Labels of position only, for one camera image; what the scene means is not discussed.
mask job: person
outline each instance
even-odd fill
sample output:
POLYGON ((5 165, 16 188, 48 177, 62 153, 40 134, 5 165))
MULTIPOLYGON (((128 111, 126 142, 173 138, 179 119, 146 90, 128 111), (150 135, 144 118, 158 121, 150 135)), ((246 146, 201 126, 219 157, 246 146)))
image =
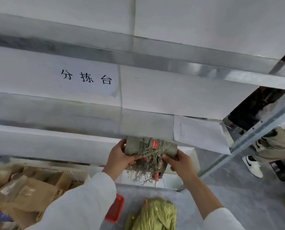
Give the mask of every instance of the person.
MULTIPOLYGON (((256 117, 259 120, 267 118, 272 110, 280 108, 284 102, 285 94, 275 103, 265 106, 257 113, 256 117)), ((257 140, 253 146, 256 150, 254 155, 244 156, 242 161, 254 176, 262 178, 263 173, 260 169, 260 163, 285 159, 285 120, 279 123, 277 128, 257 140)))
MULTIPOLYGON (((114 181, 128 163, 142 158, 141 155, 123 153, 126 139, 122 139, 110 152, 102 172, 94 175, 86 184, 67 191, 46 209, 43 218, 28 230, 98 230, 108 209, 116 198, 114 181)), ((178 161, 163 155, 185 187, 190 191, 204 219, 206 230, 244 230, 231 212, 224 208, 210 189, 197 176, 189 156, 177 151, 178 161)))

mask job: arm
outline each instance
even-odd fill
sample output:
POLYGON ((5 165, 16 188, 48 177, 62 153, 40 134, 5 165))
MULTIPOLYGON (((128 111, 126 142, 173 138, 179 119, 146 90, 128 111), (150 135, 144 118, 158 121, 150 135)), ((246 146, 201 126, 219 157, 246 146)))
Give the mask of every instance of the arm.
POLYGON ((178 161, 167 155, 163 159, 171 165, 182 179, 185 188, 191 193, 199 212, 204 219, 204 228, 213 229, 235 229, 244 230, 241 224, 235 219, 232 213, 225 209, 212 191, 197 176, 191 159, 182 151, 177 151, 178 161))
POLYGON ((93 176, 87 184, 67 191, 46 209, 42 220, 27 228, 98 230, 108 209, 116 198, 114 180, 128 163, 141 158, 127 156, 122 152, 126 139, 122 139, 110 152, 103 171, 93 176))

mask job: purple object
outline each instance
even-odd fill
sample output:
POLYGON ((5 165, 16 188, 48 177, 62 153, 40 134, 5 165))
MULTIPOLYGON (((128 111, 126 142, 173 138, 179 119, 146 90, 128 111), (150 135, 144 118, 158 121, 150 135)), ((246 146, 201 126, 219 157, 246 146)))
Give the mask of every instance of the purple object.
POLYGON ((14 220, 10 216, 4 214, 3 212, 0 212, 0 221, 1 222, 14 222, 14 220))

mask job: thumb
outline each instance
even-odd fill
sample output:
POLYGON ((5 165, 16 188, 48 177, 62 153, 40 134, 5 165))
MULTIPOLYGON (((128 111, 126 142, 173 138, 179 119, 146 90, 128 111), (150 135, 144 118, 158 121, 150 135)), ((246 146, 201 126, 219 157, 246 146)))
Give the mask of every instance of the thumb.
POLYGON ((164 159, 164 161, 167 164, 170 164, 171 166, 173 166, 175 164, 175 162, 176 162, 174 159, 172 159, 171 157, 167 156, 166 154, 163 154, 162 158, 164 159))
POLYGON ((136 160, 138 160, 138 159, 141 159, 142 157, 143 157, 143 156, 140 155, 140 154, 133 154, 133 155, 131 155, 131 156, 128 156, 129 162, 136 161, 136 160))

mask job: red plastic basket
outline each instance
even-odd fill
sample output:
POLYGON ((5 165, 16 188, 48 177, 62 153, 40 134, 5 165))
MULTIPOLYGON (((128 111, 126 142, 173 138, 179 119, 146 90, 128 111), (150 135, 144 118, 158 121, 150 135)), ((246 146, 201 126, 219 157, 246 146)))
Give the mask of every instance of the red plastic basket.
POLYGON ((124 197, 120 194, 117 194, 113 205, 111 205, 105 216, 105 220, 108 222, 116 223, 120 218, 123 205, 124 197))

